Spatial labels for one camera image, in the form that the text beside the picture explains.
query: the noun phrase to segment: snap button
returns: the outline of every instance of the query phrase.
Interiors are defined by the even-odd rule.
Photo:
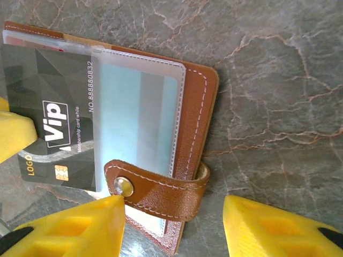
[[[114,189],[124,197],[129,197],[133,194],[133,185],[125,177],[117,177],[114,180]]]

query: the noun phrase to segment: yellow plastic block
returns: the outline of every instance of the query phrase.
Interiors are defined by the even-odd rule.
[[[8,111],[0,111],[0,163],[37,140],[33,121]]]
[[[0,111],[10,111],[9,103],[7,100],[0,97]]]
[[[230,257],[343,256],[318,230],[335,228],[245,198],[225,198],[223,222]]]
[[[124,198],[113,195],[28,222],[34,230],[1,257],[116,257],[125,226]]]

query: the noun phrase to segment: gray marble countertop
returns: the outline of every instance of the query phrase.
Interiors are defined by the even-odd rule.
[[[228,256],[225,195],[343,230],[343,1],[0,0],[12,20],[214,67],[220,88],[203,160],[211,179],[179,256]],[[0,165],[14,228],[92,200]],[[122,256],[164,256],[127,226]]]

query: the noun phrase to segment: gold chip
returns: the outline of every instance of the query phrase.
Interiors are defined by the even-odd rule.
[[[68,167],[55,165],[55,175],[58,180],[68,181]]]

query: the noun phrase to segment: brown leather cover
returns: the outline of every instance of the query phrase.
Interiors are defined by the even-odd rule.
[[[185,222],[198,213],[210,171],[201,163],[197,179],[175,179],[112,160],[105,165],[105,175],[111,194],[120,194],[114,188],[117,177],[132,183],[133,194],[125,198],[128,206],[169,221]]]
[[[5,29],[28,34],[50,36],[89,45],[102,45],[113,50],[130,52],[144,56],[156,57],[182,63],[186,69],[186,78],[181,110],[180,128],[178,133],[176,158],[174,164],[174,178],[194,179],[197,173],[205,139],[212,116],[213,105],[218,90],[218,74],[210,67],[179,61],[169,57],[149,54],[134,49],[109,45],[107,43],[82,39],[80,37],[51,31],[49,29],[22,25],[7,21]],[[160,237],[142,227],[139,223],[127,217],[128,223],[140,230],[153,240],[168,255],[174,255],[180,243],[184,222],[168,221],[166,233]]]

